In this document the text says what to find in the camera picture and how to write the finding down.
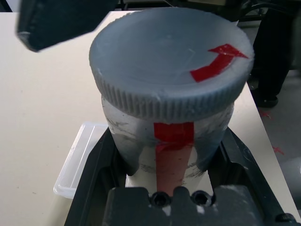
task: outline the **clear plastic container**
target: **clear plastic container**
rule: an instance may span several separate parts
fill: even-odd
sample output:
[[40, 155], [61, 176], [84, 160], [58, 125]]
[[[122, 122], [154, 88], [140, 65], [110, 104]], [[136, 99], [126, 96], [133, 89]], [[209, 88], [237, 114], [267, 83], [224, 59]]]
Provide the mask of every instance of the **clear plastic container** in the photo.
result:
[[211, 13], [154, 8], [110, 23], [89, 59], [131, 184], [194, 192], [253, 66], [246, 34]]
[[107, 124], [85, 122], [73, 142], [66, 161], [56, 180], [55, 194], [73, 199], [87, 158], [108, 128]]

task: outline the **gray lid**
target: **gray lid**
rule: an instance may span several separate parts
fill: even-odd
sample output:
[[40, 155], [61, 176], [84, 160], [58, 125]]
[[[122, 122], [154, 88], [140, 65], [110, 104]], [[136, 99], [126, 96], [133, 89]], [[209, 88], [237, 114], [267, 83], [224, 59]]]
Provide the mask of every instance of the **gray lid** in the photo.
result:
[[235, 24], [189, 8], [154, 8], [106, 26], [90, 49], [101, 94], [141, 119], [180, 123], [219, 112], [240, 94], [253, 48]]

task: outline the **red arrow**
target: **red arrow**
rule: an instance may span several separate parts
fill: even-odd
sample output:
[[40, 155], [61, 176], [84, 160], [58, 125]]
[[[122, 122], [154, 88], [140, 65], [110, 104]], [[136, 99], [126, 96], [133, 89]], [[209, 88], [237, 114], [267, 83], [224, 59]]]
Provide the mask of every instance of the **red arrow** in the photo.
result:
[[208, 51], [218, 53], [218, 56], [210, 65], [190, 71], [196, 82], [200, 82], [220, 74], [235, 57], [248, 58], [230, 44], [224, 44]]

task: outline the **white table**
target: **white table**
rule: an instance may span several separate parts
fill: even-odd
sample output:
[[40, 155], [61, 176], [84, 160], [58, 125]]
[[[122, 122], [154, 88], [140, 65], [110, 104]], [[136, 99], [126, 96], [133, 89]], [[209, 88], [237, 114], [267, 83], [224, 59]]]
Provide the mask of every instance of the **white table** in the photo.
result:
[[[0, 225], [62, 224], [71, 202], [56, 197], [53, 185], [82, 122], [105, 122], [90, 44], [125, 13], [110, 13], [95, 32], [38, 54], [16, 38], [17, 14], [0, 14]], [[230, 128], [250, 148], [284, 211], [300, 222], [247, 87]]]

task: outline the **red tape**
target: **red tape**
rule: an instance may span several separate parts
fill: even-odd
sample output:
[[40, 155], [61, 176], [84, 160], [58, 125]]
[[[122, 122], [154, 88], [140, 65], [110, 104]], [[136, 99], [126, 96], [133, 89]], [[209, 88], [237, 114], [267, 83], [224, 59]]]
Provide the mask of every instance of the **red tape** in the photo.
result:
[[218, 53], [218, 56], [210, 65], [190, 71], [193, 79], [196, 82], [204, 81], [220, 74], [235, 57], [248, 58], [230, 44], [224, 44], [208, 51]]
[[181, 124], [154, 123], [156, 146], [157, 191], [173, 195], [182, 185], [194, 140], [193, 122]]

